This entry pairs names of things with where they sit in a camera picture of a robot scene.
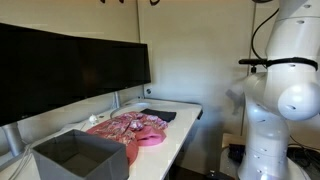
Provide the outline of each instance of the pink fabric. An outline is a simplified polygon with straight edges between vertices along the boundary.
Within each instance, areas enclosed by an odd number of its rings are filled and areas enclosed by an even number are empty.
[[[138,146],[152,146],[166,138],[168,123],[157,116],[128,112],[106,120],[87,130],[89,134],[111,139],[126,145],[129,165],[137,158]]]

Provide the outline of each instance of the monitor screen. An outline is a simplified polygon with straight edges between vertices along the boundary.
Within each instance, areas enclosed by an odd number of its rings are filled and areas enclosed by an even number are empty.
[[[146,44],[0,23],[0,126],[151,82]]]

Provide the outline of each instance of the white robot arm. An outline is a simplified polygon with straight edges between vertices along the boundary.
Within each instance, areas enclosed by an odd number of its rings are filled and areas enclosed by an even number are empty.
[[[249,76],[244,85],[249,124],[241,180],[295,179],[288,169],[285,120],[307,120],[320,112],[320,0],[279,1],[267,72]]]

